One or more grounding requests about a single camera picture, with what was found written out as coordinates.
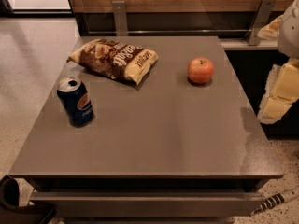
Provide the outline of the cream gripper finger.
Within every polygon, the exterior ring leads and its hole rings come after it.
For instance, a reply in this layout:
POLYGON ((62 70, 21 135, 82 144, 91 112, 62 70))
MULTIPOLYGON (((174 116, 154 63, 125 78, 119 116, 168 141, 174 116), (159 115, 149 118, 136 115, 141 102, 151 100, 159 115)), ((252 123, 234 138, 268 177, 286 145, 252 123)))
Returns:
POLYGON ((282 66, 274 64, 268 74, 265 94, 260 102, 258 120, 274 124, 299 99, 299 60, 289 59, 282 66))
POLYGON ((273 19, 270 23, 265 25, 257 34, 257 36, 263 40, 277 40, 280 22, 282 15, 273 19))

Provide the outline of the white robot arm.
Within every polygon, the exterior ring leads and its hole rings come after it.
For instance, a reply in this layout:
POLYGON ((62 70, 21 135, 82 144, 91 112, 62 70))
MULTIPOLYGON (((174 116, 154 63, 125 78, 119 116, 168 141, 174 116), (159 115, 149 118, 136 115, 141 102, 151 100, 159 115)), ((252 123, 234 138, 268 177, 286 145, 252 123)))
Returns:
POLYGON ((263 27, 257 36, 276 40, 278 51, 289 58, 282 66, 272 66, 259 106, 258 121, 274 124, 299 99, 299 0, 294 0, 283 15, 263 27))

